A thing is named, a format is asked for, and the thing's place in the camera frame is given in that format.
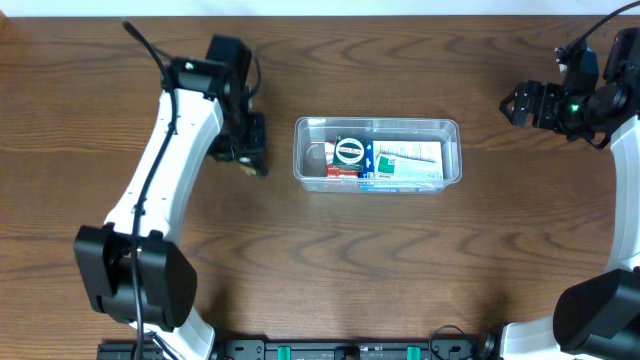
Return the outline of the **white green medicine sachet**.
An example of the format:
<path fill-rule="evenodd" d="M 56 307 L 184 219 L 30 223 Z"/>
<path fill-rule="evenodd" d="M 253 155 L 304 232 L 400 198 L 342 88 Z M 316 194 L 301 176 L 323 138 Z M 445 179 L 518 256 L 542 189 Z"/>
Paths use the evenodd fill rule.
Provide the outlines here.
<path fill-rule="evenodd" d="M 374 166 L 376 178 L 418 179 L 440 181 L 443 179 L 442 165 L 437 161 L 416 160 L 393 154 L 381 154 Z"/>

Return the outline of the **red Panadol box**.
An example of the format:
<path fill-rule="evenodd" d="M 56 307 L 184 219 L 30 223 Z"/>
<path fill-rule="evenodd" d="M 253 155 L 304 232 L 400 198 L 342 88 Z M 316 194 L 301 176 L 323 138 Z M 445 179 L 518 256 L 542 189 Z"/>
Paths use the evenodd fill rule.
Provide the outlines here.
<path fill-rule="evenodd" d="M 327 178 L 357 178 L 358 177 L 359 175 L 358 171 L 339 168 L 333 164 L 334 152 L 335 152 L 334 142 L 325 142 L 324 149 L 325 149 L 325 158 L 326 158 L 325 175 Z"/>

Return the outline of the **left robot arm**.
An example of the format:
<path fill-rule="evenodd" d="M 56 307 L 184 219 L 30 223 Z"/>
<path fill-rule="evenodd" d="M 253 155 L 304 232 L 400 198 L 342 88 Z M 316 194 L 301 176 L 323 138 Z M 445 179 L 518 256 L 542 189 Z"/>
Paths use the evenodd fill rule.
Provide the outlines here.
<path fill-rule="evenodd" d="M 180 251 L 186 205 L 206 157 L 268 173 L 263 114 L 251 109 L 259 67 L 240 39 L 212 37 L 202 59 L 173 57 L 130 33 L 161 71 L 154 128 L 124 194 L 100 227 L 83 225 L 74 255 L 92 309 L 137 331 L 130 358 L 147 338 L 168 359 L 209 359 L 215 330 L 194 307 L 197 273 Z"/>

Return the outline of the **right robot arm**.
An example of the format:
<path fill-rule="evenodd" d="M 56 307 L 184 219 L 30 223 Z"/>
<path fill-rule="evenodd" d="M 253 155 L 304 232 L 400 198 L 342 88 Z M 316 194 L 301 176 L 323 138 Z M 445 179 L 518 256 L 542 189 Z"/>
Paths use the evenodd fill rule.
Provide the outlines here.
<path fill-rule="evenodd" d="M 562 292 L 551 315 L 505 325 L 500 359 L 639 356 L 639 31 L 619 31 L 600 69 L 580 37 L 556 49 L 560 84 L 523 81 L 500 104 L 515 127 L 583 140 L 612 156 L 612 240 L 601 274 Z"/>

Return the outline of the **dark bottle white cap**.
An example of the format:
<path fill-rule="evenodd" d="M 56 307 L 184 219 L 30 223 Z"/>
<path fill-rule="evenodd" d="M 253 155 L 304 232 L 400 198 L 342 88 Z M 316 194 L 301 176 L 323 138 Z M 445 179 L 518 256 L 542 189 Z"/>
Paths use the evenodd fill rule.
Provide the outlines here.
<path fill-rule="evenodd" d="M 263 155 L 243 156 L 238 159 L 238 163 L 249 176 L 265 177 L 268 175 L 268 165 Z"/>

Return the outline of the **dark green square box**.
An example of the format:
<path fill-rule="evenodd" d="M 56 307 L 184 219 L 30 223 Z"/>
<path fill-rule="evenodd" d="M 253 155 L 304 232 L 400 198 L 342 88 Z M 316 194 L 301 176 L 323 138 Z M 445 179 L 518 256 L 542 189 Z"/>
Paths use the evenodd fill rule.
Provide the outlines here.
<path fill-rule="evenodd" d="M 361 171 L 366 162 L 366 143 L 359 138 L 337 136 L 332 164 L 341 169 Z"/>

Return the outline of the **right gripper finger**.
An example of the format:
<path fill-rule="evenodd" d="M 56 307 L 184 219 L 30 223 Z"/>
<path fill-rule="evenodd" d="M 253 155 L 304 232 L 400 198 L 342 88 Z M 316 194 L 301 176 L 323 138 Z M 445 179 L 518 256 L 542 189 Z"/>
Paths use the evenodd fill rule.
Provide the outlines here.
<path fill-rule="evenodd" d="M 501 113 L 524 112 L 528 109 L 528 82 L 518 83 L 515 89 L 499 104 Z"/>
<path fill-rule="evenodd" d="M 524 128 L 528 124 L 529 111 L 522 107 L 507 108 L 504 111 L 510 124 L 514 127 Z"/>

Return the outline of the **blue fever patch box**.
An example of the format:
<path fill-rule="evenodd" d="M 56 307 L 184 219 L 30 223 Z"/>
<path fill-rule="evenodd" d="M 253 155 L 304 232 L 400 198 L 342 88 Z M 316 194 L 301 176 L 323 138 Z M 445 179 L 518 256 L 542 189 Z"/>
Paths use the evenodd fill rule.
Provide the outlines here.
<path fill-rule="evenodd" d="M 417 141 L 369 141 L 366 145 L 366 162 L 359 174 L 359 187 L 366 192 L 430 192 L 434 191 L 444 180 L 428 181 L 418 179 L 376 178 L 374 166 L 376 158 L 381 154 L 393 154 L 416 160 L 437 161 L 442 165 L 443 155 L 439 142 Z"/>

